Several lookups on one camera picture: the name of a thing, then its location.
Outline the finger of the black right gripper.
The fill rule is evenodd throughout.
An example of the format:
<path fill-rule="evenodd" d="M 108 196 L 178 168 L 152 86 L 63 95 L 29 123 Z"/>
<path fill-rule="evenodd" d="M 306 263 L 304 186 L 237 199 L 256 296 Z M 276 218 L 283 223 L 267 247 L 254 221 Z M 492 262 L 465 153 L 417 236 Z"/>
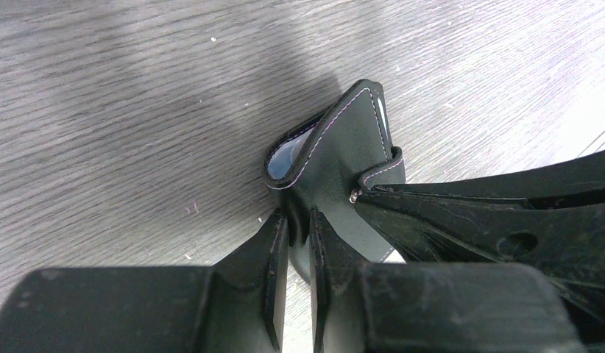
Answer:
<path fill-rule="evenodd" d="M 605 343 L 605 150 L 497 176 L 377 185 L 355 210 L 407 261 L 536 268 L 581 340 Z"/>

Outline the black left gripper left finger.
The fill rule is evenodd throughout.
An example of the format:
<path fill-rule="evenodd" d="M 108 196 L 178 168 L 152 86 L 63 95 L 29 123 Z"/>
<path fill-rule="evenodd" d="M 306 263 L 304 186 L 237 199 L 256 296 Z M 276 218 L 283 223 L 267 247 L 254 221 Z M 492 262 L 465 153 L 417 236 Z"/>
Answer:
<path fill-rule="evenodd" d="M 0 352 L 280 352 L 279 210 L 211 266 L 42 268 L 0 309 Z"/>

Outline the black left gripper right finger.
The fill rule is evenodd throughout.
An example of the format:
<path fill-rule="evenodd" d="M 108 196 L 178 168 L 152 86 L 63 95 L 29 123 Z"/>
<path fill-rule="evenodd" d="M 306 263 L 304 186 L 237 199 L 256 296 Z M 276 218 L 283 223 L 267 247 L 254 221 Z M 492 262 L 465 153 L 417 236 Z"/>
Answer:
<path fill-rule="evenodd" d="M 543 274 L 526 265 L 371 263 L 310 218 L 315 352 L 584 352 Z"/>

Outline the black leather card holder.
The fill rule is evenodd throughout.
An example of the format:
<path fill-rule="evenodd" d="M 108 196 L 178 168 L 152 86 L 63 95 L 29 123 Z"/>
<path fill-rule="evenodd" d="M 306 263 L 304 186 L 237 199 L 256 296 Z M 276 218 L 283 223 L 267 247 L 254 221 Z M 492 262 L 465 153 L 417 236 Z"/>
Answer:
<path fill-rule="evenodd" d="M 382 84 L 358 80 L 334 103 L 282 135 L 266 151 L 263 177 L 288 219 L 289 259 L 305 282 L 311 280 L 312 210 L 323 213 L 363 257 L 385 260 L 392 246 L 355 211 L 363 192 L 406 180 Z"/>

